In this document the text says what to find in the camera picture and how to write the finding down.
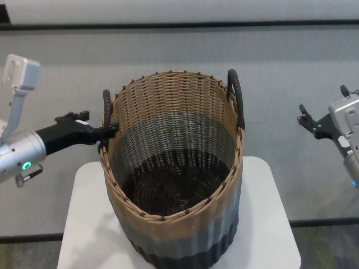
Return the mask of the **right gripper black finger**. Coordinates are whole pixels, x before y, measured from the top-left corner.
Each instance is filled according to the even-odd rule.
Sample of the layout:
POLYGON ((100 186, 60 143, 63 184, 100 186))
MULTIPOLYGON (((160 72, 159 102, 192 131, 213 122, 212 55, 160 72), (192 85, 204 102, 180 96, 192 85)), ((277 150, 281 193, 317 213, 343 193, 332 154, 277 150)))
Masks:
POLYGON ((303 104, 299 105, 301 116, 297 118, 299 125, 305 128, 307 131, 315 134, 317 131, 317 121, 315 121, 312 116, 307 112, 303 104))
POLYGON ((345 98, 349 98, 350 96, 355 96, 355 95, 359 96, 358 90, 349 91, 349 89, 345 85, 340 86, 340 91, 345 98))

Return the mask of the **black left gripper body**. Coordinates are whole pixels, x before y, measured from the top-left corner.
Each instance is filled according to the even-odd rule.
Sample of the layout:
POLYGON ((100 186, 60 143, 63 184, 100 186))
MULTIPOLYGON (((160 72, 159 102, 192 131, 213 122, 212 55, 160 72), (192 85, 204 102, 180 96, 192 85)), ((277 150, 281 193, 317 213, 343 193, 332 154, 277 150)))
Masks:
POLYGON ((66 149, 72 145, 93 145, 94 128, 81 120, 66 118, 66 114, 55 118, 56 124, 35 131, 42 139, 46 155, 66 149))

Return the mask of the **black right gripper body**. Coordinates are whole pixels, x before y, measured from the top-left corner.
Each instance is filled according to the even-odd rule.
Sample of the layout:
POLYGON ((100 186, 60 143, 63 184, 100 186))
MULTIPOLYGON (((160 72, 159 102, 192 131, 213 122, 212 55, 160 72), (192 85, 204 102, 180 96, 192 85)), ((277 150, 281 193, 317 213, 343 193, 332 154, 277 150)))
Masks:
POLYGON ((317 140, 332 140, 341 154, 347 154, 347 152, 350 150, 350 147, 341 145, 339 141, 339 138, 341 136, 342 134, 336 128, 330 114, 327 114, 319 121, 317 121, 316 130, 314 131, 314 137, 317 140))

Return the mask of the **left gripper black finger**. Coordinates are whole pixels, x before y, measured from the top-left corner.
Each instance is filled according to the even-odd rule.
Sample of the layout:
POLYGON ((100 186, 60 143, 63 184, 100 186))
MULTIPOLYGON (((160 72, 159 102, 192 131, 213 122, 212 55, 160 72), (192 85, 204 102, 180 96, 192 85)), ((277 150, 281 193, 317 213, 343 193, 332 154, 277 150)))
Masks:
POLYGON ((74 121, 81 120, 81 121, 87 122, 89 120, 90 116, 89 116, 89 111, 84 110, 79 113, 69 112, 66 114, 66 118, 72 119, 74 121))
POLYGON ((94 140, 108 140, 114 138, 119 131, 119 124, 114 123, 104 127, 94 128, 92 135, 94 140))

